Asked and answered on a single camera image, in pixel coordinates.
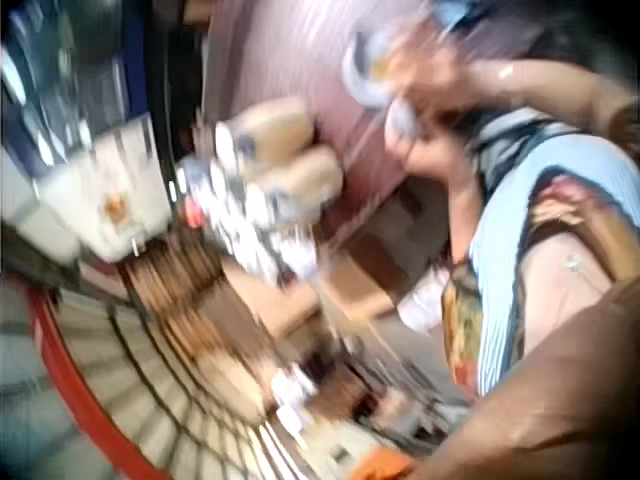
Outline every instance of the patterned fabric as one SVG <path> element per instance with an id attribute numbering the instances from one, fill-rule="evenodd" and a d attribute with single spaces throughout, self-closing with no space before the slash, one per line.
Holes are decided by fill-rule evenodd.
<path id="1" fill-rule="evenodd" d="M 454 383 L 476 394 L 476 374 L 482 334 L 482 299 L 468 263 L 456 267 L 442 293 L 442 330 Z"/>
<path id="2" fill-rule="evenodd" d="M 482 315 L 460 309 L 455 315 L 444 315 L 450 328 L 446 343 L 452 375 L 468 388 L 474 387 L 468 376 L 474 369 L 472 359 L 477 358 L 475 387 L 480 395 L 491 390 L 520 356 L 520 348 L 514 348 L 520 345 L 522 335 L 518 331 L 523 324 L 518 318 L 517 266 L 530 231 L 529 207 L 542 187 L 555 176 L 569 174 L 615 206 L 620 219 L 613 222 L 616 232 L 622 224 L 640 226 L 640 175 L 620 149 L 604 139 L 543 121 L 544 116 L 528 109 L 505 117 L 507 121 L 501 117 L 485 127 L 480 140 L 498 138 L 505 131 L 531 122 L 539 123 L 539 129 L 531 129 L 517 145 L 504 137 L 490 141 L 479 155 L 485 189 L 494 193 L 474 236 L 466 276 L 477 281 Z M 548 135 L 540 134 L 540 129 Z M 531 141 L 533 136 L 538 140 Z M 510 162 L 509 168 L 505 169 L 503 162 Z M 637 238 L 636 232 L 629 236 Z M 465 309 L 477 306 L 461 299 L 454 282 L 450 287 L 455 293 L 447 289 L 444 309 L 451 311 L 453 305 L 465 305 Z M 470 319 L 474 319 L 473 328 L 469 328 Z M 464 334 L 460 333 L 461 325 Z M 476 357 L 473 345 L 478 330 L 481 334 Z"/>

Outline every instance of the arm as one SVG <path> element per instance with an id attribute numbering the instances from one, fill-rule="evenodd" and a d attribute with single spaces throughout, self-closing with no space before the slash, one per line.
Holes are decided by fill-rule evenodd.
<path id="1" fill-rule="evenodd" d="M 448 190 L 451 256 L 454 263 L 466 258 L 483 209 L 478 177 L 470 171 L 464 176 L 462 181 L 450 182 Z"/>
<path id="2" fill-rule="evenodd" d="M 447 188 L 451 255 L 458 263 L 467 256 L 483 208 L 480 183 L 464 144 L 433 121 L 429 122 L 427 138 L 408 139 L 395 130 L 389 120 L 393 116 L 390 112 L 385 126 L 387 150 L 404 162 L 408 173 L 432 178 Z"/>
<path id="3" fill-rule="evenodd" d="M 637 141 L 629 138 L 637 98 L 602 75 L 547 60 L 480 60 L 469 70 L 480 104 L 528 105 L 627 150 Z"/>

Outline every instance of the cloth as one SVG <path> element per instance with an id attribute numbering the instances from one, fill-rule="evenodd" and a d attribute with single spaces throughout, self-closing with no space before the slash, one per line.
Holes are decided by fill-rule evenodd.
<path id="1" fill-rule="evenodd" d="M 571 176 L 555 177 L 538 193 L 525 230 L 509 345 L 512 363 L 573 313 L 596 303 L 612 283 L 640 275 L 636 229 L 596 188 Z M 456 266 L 442 306 L 451 375 L 465 391 L 477 394 L 483 305 L 468 262 Z"/>
<path id="2" fill-rule="evenodd" d="M 362 459 L 351 473 L 351 480 L 400 480 L 414 460 L 387 447 L 377 447 Z"/>
<path id="3" fill-rule="evenodd" d="M 565 322 L 408 480 L 632 478 L 640 426 L 640 277 Z"/>
<path id="4" fill-rule="evenodd" d="M 536 142 L 515 145 L 491 141 L 532 122 L 540 128 L 532 128 L 527 138 L 535 136 Z M 540 129 L 549 135 L 546 138 L 539 135 Z M 478 164 L 485 188 L 493 195 L 476 230 L 469 256 L 477 272 L 482 299 L 476 380 L 479 394 L 484 395 L 512 365 L 520 314 L 514 302 L 518 286 L 516 272 L 524 253 L 529 205 L 537 189 L 554 175 L 569 173 L 596 187 L 638 228 L 640 174 L 633 161 L 610 142 L 550 122 L 530 109 L 494 120 L 480 133 L 480 142 L 487 142 L 487 146 L 478 155 Z M 501 159 L 512 163 L 504 169 Z"/>

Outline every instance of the brown fabric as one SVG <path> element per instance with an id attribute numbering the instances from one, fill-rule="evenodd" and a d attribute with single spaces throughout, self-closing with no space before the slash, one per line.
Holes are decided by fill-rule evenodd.
<path id="1" fill-rule="evenodd" d="M 635 478 L 612 469 L 637 455 L 639 405 L 635 278 L 543 341 L 409 478 Z"/>

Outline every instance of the hand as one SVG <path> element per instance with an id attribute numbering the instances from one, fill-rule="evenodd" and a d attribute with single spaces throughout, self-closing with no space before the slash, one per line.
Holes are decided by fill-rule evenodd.
<path id="1" fill-rule="evenodd" d="M 397 108 L 395 102 L 387 115 L 385 145 L 389 153 L 401 159 L 408 173 L 432 178 L 449 189 L 460 188 L 474 178 L 464 144 L 453 131 L 423 116 L 428 137 L 413 139 L 403 136 L 391 120 L 394 108 Z"/>
<path id="2" fill-rule="evenodd" d="M 425 48 L 402 42 L 385 68 L 397 96 L 406 98 L 419 112 L 438 114 L 468 110 L 480 103 L 480 88 L 471 67 L 460 59 L 455 45 L 446 40 Z"/>

